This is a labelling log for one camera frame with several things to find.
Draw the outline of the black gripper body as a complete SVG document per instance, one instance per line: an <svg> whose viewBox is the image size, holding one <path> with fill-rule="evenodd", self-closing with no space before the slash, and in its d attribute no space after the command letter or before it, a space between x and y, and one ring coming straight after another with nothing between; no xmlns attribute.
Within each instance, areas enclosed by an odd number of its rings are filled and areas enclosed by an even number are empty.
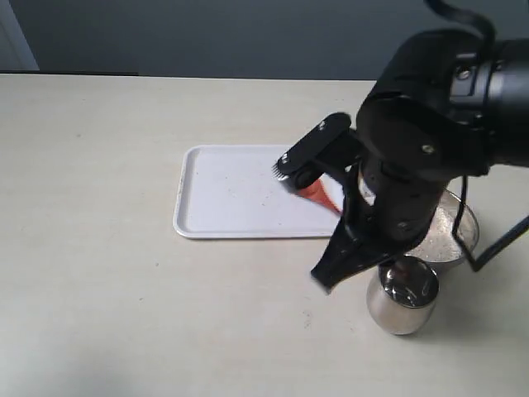
<svg viewBox="0 0 529 397"><path fill-rule="evenodd" d="M485 115L492 64L477 56L476 36L426 31L406 40L356 115L364 148L359 173L375 195L346 201L350 265L377 265L427 234L441 195L460 176L491 166Z"/></svg>

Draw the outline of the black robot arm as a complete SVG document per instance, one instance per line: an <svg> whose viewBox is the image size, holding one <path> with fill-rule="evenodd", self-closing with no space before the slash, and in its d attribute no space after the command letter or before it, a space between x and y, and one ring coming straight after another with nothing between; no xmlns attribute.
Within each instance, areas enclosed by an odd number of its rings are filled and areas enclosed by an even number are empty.
<svg viewBox="0 0 529 397"><path fill-rule="evenodd" d="M323 175L344 193L312 278L331 290L418 246L453 179L528 164L528 42L482 50L460 30L407 39L351 116L334 112L282 154L274 173L297 193Z"/></svg>

